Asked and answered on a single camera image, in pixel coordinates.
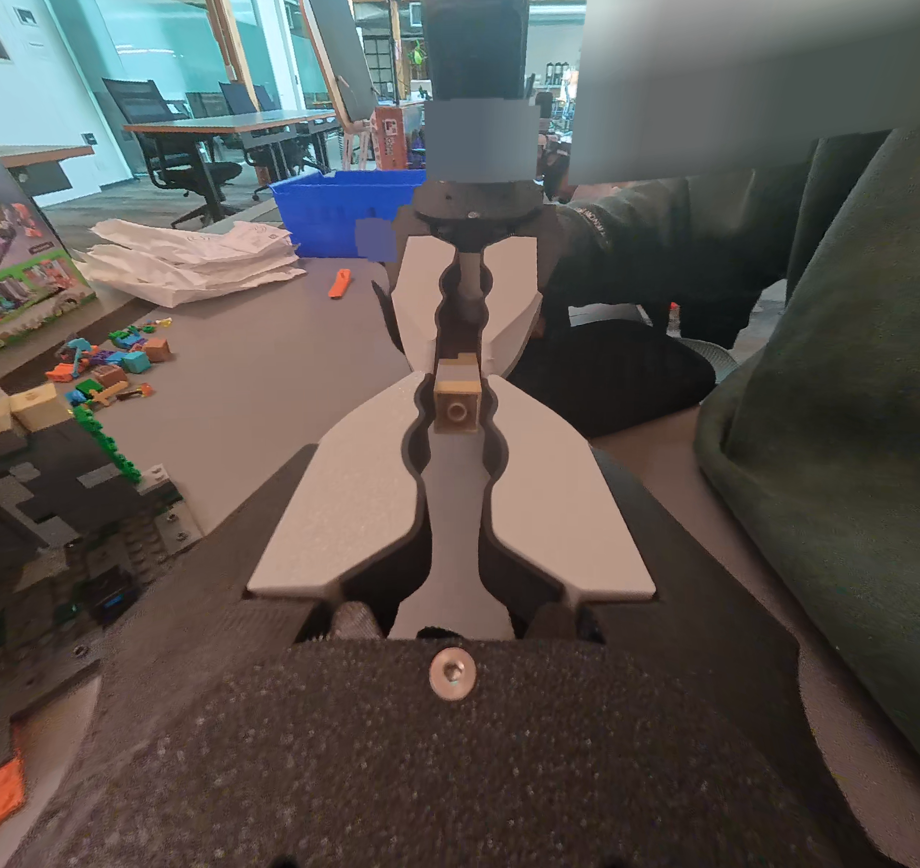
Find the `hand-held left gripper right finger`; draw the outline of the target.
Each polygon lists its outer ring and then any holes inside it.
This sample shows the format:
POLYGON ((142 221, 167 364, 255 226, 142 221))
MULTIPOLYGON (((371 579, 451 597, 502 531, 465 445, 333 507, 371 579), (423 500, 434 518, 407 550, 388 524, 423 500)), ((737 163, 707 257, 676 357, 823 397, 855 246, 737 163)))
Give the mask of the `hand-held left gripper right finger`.
POLYGON ((547 604, 649 602, 656 586, 588 441, 497 375, 484 381, 488 474, 478 575, 519 632, 547 604))

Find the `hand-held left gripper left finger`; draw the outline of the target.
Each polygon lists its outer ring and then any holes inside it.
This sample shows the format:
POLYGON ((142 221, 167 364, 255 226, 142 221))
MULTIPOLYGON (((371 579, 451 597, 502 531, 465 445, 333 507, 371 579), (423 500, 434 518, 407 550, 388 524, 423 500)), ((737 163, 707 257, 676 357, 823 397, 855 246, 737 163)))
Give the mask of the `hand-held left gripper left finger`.
POLYGON ((431 572, 422 471, 433 379, 412 372, 319 441, 247 583, 257 598, 365 604, 383 632, 431 572))

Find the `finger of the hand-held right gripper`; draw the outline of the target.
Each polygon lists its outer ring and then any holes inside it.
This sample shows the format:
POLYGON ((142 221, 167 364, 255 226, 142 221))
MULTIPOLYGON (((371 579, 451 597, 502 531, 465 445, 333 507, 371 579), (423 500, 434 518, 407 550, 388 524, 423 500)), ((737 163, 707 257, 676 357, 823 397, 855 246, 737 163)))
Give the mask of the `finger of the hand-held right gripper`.
POLYGON ((542 305, 537 281, 537 240, 508 237, 484 249, 491 287, 480 339, 483 376, 507 376, 525 349, 542 305))
POLYGON ((434 372, 442 277, 454 265, 455 256, 453 245, 435 237, 407 240, 392 302, 403 351, 413 371, 434 372))

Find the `tan and grey brick column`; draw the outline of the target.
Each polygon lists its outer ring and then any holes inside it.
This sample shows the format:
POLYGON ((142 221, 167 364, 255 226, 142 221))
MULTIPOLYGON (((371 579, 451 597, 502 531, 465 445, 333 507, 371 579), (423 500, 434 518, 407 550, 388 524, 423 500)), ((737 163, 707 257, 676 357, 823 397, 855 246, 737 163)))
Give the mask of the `tan and grey brick column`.
POLYGON ((434 376, 433 431, 474 434, 479 429, 482 381, 475 353, 440 359, 434 376))

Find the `grey desk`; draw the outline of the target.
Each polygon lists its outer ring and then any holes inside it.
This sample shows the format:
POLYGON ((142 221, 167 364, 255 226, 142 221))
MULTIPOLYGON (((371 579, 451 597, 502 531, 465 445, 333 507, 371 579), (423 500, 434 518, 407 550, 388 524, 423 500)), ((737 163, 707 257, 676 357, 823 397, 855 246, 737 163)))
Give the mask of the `grey desk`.
MULTIPOLYGON (((164 463, 202 532, 223 524, 259 486, 362 402, 409 372, 385 330, 372 281, 385 286, 374 264, 320 261, 292 281, 259 287, 172 312, 167 338, 178 356, 156 368, 156 394, 103 412, 119 445, 146 469, 164 463), (340 266, 354 270, 341 302, 328 299, 340 266)), ((785 587, 713 493, 693 451, 698 409, 604 437, 597 447, 624 465, 715 560, 799 641, 802 701, 826 764, 847 803, 880 851, 918 866, 918 764, 902 737, 868 699, 785 587)), ((474 639, 512 635, 505 613, 474 585, 473 520, 487 481, 474 458, 454 446, 435 452, 424 480, 432 500, 434 560, 418 597, 400 610, 397 638, 442 625, 474 639), (462 516, 442 526, 447 457, 471 474, 462 516)), ((2 866, 53 800, 77 743, 98 708, 104 678, 86 679, 31 715, 21 731, 29 803, 2 825, 2 866)))

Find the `blue plastic bin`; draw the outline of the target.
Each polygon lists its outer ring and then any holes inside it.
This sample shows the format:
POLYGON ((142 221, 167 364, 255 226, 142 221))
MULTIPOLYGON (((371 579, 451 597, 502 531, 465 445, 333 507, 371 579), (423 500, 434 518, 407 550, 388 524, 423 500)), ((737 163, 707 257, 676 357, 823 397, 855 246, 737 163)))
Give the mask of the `blue plastic bin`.
POLYGON ((301 258, 397 261, 393 221, 410 205, 426 172, 303 174, 270 185, 282 224, 301 258))

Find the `orange and white box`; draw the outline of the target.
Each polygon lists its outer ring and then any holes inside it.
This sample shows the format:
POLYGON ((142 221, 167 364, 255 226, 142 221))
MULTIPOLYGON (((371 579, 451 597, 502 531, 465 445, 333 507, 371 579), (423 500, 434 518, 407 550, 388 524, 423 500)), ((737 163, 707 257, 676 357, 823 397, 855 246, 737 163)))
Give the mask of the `orange and white box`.
POLYGON ((378 105, 371 118, 375 169, 379 172, 408 169, 404 116, 399 106, 378 105))

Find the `large black panel board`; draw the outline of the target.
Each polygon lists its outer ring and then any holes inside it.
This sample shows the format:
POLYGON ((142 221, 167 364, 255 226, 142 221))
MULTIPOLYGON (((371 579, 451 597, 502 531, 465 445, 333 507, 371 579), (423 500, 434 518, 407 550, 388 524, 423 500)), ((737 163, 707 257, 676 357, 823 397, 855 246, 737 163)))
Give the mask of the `large black panel board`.
POLYGON ((371 119, 376 94, 349 0, 309 0, 352 121, 371 119))

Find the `wooden easel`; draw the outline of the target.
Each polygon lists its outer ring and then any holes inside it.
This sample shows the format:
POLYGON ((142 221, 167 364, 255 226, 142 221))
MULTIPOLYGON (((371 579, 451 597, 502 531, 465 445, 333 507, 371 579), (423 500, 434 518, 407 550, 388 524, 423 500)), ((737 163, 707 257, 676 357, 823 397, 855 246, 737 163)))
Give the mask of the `wooden easel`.
POLYGON ((365 172, 368 169, 370 153, 373 151, 373 120, 366 118, 352 121, 341 94, 341 88, 346 84, 333 71, 316 14, 309 0, 298 0, 298 4, 305 19, 309 40, 323 75, 332 109, 343 131, 342 169, 346 172, 365 172))

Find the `pile of white paper bags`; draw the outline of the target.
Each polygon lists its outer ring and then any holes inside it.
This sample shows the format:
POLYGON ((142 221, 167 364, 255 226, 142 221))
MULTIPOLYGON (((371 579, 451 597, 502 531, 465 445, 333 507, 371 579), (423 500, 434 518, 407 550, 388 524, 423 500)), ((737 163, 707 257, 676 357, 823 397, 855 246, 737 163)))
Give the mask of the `pile of white paper bags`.
POLYGON ((225 233, 99 222, 79 269, 88 280, 173 309, 305 274, 287 230, 236 220, 225 233))

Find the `black office chair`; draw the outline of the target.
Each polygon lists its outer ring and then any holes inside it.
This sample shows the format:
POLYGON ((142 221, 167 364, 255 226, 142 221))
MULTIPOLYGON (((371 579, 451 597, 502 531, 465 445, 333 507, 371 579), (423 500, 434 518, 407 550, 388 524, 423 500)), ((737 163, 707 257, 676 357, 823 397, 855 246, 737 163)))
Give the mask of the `black office chair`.
POLYGON ((116 103, 125 129, 136 137, 150 182, 162 191, 181 191, 183 195, 201 196, 202 206, 175 219, 173 229, 193 219, 202 226, 213 225, 238 212, 226 205, 223 187, 242 173, 236 162, 210 161, 201 152, 206 144, 213 151, 213 137, 173 125, 180 117, 171 111, 153 80, 130 81, 103 79, 116 103))
MULTIPOLYGON (((220 83, 220 89, 232 115, 251 115, 261 112, 243 84, 222 82, 220 83)), ((298 174, 305 168, 306 152, 304 144, 299 138, 285 139, 280 149, 288 172, 298 174)), ((274 155, 277 150, 278 147, 276 146, 259 147, 253 149, 249 153, 249 157, 254 165, 270 170, 270 168, 274 167, 274 155)))

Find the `wooden pillar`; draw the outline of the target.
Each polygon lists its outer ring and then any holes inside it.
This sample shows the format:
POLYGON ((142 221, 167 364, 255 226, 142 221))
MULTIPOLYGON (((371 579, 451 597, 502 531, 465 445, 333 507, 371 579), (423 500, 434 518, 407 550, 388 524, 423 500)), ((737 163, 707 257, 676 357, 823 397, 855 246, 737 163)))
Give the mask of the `wooden pillar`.
POLYGON ((253 104, 257 104, 247 57, 230 0, 204 0, 213 36, 220 49, 231 83, 242 85, 253 104))

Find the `wooden top office table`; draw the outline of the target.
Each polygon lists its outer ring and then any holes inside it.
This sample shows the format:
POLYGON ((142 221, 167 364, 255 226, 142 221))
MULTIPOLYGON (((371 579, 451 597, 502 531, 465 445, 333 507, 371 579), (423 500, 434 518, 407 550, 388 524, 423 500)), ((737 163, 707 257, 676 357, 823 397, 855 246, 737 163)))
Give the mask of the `wooden top office table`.
POLYGON ((151 122, 126 125, 123 130, 140 136, 165 136, 178 141, 179 138, 215 138, 238 136, 244 149, 268 148, 271 154, 270 184, 291 177, 283 156, 282 143, 297 138, 295 126, 307 125, 307 136, 324 136, 340 131, 342 125, 331 111, 287 111, 276 110, 246 115, 225 115, 204 118, 180 118, 165 122, 151 122))

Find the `pile of loose coloured bricks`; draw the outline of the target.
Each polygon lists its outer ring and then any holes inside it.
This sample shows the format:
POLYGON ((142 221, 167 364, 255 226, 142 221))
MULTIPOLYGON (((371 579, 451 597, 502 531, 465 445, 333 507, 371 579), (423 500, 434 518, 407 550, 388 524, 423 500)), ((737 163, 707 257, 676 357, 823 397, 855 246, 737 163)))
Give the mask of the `pile of loose coloured bricks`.
POLYGON ((78 336, 55 352, 47 382, 63 387, 72 408, 96 411, 118 402, 151 397, 155 391, 145 376, 174 357, 166 337, 172 316, 131 324, 110 332, 101 345, 78 336))

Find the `toy brick building model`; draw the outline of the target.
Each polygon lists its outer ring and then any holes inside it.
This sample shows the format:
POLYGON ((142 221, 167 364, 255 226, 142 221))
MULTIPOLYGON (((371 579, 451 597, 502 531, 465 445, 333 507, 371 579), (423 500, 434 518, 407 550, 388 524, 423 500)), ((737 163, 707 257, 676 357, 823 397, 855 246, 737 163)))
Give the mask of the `toy brick building model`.
POLYGON ((140 471, 82 394, 1 397, 2 820, 28 795, 17 724, 93 674, 105 630, 202 535, 165 467, 140 471))

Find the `dark green sweatshirt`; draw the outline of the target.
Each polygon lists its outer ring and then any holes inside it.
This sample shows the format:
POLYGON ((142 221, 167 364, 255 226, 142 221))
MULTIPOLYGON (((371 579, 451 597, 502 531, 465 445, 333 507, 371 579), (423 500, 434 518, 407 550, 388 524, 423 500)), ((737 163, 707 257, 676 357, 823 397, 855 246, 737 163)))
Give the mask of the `dark green sweatshirt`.
POLYGON ((765 347, 703 403, 696 458, 919 746, 919 134, 819 142, 765 347))

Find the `toy set cardboard box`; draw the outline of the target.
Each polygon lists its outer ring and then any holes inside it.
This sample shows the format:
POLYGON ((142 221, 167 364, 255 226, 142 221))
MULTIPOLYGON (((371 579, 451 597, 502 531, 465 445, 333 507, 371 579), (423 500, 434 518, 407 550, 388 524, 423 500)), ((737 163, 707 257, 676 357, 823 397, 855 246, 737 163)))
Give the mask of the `toy set cardboard box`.
POLYGON ((1 169, 1 348, 97 298, 17 179, 1 169))

